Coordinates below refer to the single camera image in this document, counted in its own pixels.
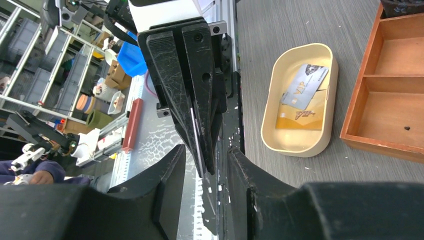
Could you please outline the black rolled belt large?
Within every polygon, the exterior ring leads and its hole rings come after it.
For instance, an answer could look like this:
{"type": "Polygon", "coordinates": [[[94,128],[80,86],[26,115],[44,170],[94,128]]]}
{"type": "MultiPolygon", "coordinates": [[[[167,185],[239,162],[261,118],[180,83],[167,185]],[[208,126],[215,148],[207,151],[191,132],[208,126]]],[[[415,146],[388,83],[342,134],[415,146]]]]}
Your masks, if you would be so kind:
{"type": "Polygon", "coordinates": [[[424,0],[380,0],[386,18],[424,12],[424,0]]]}

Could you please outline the thin grey credit card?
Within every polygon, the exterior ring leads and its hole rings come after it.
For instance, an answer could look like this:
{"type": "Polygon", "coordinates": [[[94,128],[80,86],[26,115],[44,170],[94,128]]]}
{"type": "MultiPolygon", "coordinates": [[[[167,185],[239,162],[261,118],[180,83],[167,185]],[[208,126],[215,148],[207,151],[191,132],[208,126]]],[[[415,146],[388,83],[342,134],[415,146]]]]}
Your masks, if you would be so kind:
{"type": "Polygon", "coordinates": [[[196,148],[197,162],[199,165],[199,168],[198,168],[199,176],[201,179],[204,179],[205,169],[204,169],[202,149],[201,149],[201,145],[199,141],[200,134],[198,132],[197,119],[196,119],[195,111],[193,107],[190,108],[190,116],[191,116],[193,131],[194,131],[194,142],[195,142],[195,148],[196,148]]]}

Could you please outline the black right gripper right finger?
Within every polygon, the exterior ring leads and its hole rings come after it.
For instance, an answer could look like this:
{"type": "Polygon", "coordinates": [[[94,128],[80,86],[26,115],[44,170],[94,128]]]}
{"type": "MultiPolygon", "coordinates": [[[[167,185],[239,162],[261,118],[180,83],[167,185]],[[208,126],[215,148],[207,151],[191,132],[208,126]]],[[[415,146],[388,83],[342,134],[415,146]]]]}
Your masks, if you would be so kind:
{"type": "Polygon", "coordinates": [[[307,239],[302,191],[258,167],[236,147],[227,152],[227,163],[235,239],[307,239]]]}

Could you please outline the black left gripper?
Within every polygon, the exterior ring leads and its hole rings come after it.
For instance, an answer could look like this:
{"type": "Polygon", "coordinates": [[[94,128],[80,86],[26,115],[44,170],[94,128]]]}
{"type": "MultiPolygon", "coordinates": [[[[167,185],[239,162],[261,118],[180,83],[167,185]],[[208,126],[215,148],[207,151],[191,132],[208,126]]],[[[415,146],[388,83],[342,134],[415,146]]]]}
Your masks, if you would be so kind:
{"type": "Polygon", "coordinates": [[[214,115],[225,112],[232,93],[232,38],[227,23],[196,17],[156,25],[138,33],[137,43],[158,97],[158,117],[172,115],[175,130],[197,158],[199,177],[205,172],[214,175],[214,115]],[[189,103],[193,103],[194,126],[189,103]]]}

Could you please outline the metal storage shelf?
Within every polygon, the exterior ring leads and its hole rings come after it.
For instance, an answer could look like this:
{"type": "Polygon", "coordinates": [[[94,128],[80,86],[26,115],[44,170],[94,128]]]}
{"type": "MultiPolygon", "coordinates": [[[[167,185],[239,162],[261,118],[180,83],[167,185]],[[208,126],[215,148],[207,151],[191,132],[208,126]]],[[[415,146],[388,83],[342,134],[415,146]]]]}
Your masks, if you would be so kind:
{"type": "Polygon", "coordinates": [[[0,3],[0,108],[44,121],[84,123],[77,110],[106,74],[101,0],[3,0],[0,3]]]}

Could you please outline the orange wooden compartment tray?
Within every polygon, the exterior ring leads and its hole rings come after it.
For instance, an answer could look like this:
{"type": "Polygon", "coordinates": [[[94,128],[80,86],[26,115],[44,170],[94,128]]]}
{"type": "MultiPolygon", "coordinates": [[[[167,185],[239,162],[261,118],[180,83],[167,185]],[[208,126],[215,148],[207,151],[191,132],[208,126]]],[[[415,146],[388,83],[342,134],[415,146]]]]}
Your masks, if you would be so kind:
{"type": "Polygon", "coordinates": [[[379,6],[340,138],[350,147],[424,161],[424,15],[379,6]]]}

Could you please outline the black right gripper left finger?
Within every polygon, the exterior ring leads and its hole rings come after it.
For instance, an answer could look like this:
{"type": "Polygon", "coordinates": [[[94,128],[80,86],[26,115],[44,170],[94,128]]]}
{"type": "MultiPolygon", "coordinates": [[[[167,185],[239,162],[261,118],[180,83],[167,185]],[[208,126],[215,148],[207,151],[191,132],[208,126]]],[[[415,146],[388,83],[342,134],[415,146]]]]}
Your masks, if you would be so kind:
{"type": "Polygon", "coordinates": [[[176,145],[146,170],[107,192],[116,198],[107,221],[109,240],[174,240],[185,178],[186,147],[176,145]]]}

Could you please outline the red bar on bench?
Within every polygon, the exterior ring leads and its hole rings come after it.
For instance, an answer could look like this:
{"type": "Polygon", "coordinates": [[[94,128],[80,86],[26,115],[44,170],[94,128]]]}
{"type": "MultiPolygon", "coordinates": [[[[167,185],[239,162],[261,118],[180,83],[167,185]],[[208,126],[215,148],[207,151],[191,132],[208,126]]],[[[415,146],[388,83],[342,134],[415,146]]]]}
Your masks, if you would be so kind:
{"type": "Polygon", "coordinates": [[[137,98],[132,102],[125,136],[122,143],[122,151],[126,154],[131,152],[135,147],[143,103],[144,101],[141,98],[137,98]]]}

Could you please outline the silver VIP credit card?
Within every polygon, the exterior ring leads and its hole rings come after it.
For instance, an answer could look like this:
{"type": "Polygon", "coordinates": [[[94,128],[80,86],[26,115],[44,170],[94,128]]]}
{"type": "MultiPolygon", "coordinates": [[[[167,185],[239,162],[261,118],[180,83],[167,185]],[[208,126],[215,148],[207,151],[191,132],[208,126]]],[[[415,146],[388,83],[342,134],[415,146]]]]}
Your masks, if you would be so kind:
{"type": "Polygon", "coordinates": [[[305,110],[328,72],[329,68],[326,66],[302,64],[283,93],[280,103],[305,110]]]}

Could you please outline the cream oval plastic tray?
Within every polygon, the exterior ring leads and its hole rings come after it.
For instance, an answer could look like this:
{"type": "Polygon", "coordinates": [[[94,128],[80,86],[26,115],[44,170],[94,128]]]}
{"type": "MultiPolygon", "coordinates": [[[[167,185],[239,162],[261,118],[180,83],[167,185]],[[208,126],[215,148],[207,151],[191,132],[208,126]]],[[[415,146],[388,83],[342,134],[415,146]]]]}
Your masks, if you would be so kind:
{"type": "Polygon", "coordinates": [[[276,60],[260,131],[269,149],[308,158],[327,147],[338,71],[332,50],[323,43],[291,48],[276,60]]]}

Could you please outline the gold VIP credit card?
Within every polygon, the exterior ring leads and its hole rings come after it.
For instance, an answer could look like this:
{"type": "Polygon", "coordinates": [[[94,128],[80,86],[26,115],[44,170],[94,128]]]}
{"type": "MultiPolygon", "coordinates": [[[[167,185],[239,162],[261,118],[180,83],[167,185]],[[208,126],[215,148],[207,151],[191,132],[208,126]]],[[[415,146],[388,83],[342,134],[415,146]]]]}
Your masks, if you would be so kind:
{"type": "Polygon", "coordinates": [[[277,130],[320,131],[325,119],[327,88],[319,88],[305,109],[278,102],[271,118],[271,125],[277,130]]]}

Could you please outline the blue plastic bin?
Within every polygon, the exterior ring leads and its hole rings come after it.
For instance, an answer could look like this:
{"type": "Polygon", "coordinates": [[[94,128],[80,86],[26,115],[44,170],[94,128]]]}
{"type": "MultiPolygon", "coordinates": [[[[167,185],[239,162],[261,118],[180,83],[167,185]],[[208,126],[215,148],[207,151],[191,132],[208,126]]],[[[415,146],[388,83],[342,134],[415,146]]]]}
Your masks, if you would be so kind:
{"type": "Polygon", "coordinates": [[[144,75],[148,69],[141,49],[137,45],[126,41],[120,48],[117,61],[123,71],[130,77],[144,75]]]}

